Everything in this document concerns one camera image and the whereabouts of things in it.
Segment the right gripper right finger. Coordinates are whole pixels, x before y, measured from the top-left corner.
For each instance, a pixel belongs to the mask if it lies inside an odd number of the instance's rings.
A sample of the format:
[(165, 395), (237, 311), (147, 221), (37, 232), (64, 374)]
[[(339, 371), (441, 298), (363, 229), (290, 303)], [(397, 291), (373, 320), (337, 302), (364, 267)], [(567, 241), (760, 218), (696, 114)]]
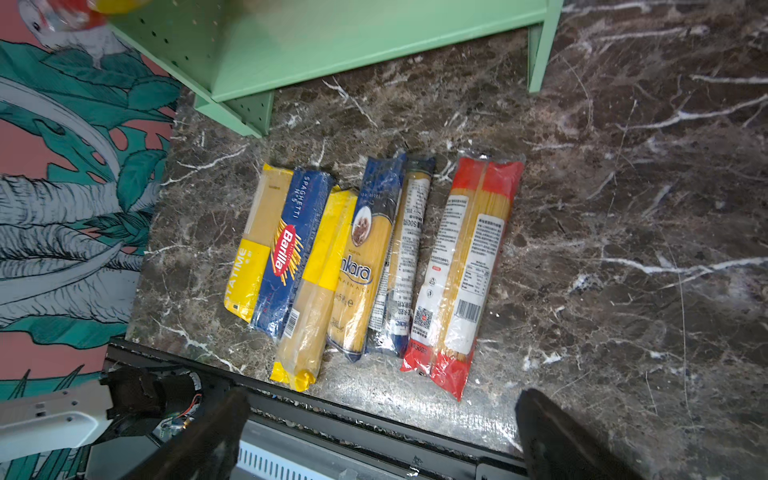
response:
[(515, 414), (531, 479), (640, 477), (543, 392), (522, 391)]

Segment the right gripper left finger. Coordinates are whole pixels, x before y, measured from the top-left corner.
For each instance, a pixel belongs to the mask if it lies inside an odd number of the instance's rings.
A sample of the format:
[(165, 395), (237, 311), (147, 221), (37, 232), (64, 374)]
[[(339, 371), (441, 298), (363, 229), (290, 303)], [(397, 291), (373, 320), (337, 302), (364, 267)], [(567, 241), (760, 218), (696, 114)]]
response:
[(136, 466), (126, 479), (228, 479), (251, 415), (248, 392), (234, 388), (216, 407), (194, 421)]

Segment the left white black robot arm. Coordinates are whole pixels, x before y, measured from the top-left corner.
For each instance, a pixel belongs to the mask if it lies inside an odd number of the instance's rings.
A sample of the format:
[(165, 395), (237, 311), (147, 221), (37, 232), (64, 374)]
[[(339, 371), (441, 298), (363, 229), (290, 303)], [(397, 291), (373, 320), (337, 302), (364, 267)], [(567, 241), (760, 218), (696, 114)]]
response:
[(191, 371), (124, 367), (98, 380), (1, 404), (1, 460), (145, 436), (194, 412), (203, 399)]

